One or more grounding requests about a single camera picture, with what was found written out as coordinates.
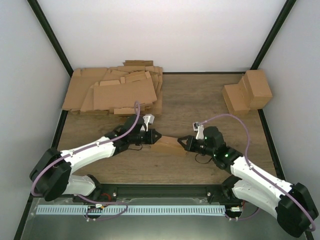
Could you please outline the brown cardboard box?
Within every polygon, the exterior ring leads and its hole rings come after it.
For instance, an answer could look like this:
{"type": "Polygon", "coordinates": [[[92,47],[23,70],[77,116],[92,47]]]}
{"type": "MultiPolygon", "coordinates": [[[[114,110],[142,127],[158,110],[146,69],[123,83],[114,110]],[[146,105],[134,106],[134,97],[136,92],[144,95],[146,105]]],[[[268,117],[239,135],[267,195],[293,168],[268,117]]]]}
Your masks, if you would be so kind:
{"type": "Polygon", "coordinates": [[[187,151],[178,143],[178,139],[170,136],[162,136],[155,144],[150,146],[150,150],[180,157],[187,154],[187,151]]]}

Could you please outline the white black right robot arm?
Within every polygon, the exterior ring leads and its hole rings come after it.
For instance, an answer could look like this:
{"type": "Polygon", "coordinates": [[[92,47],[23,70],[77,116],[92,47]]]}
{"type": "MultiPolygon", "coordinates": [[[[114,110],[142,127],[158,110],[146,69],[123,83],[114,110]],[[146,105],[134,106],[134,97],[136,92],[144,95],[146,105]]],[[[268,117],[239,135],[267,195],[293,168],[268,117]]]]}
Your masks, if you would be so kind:
{"type": "Polygon", "coordinates": [[[306,186],[279,179],[254,165],[226,145],[215,126],[199,125],[196,132],[195,136],[187,135],[177,141],[187,152],[210,156],[219,169],[230,173],[222,188],[225,200],[239,199],[257,206],[273,216],[292,237],[299,238],[309,230],[319,212],[306,186]]]}

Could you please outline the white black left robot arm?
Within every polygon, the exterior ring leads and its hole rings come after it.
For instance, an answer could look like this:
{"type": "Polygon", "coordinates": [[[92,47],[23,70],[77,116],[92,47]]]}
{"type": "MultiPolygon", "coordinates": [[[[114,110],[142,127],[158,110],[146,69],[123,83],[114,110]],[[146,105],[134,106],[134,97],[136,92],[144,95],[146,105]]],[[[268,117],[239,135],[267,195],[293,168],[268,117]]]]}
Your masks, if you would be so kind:
{"type": "Polygon", "coordinates": [[[127,151],[131,145],[155,144],[162,135],[149,127],[154,119],[152,114],[135,114],[123,125],[91,143],[62,151],[49,148],[29,175],[31,193],[47,202],[62,195],[78,195],[97,202],[102,196],[102,184],[93,175],[79,176],[74,173],[98,160],[127,151]]]}

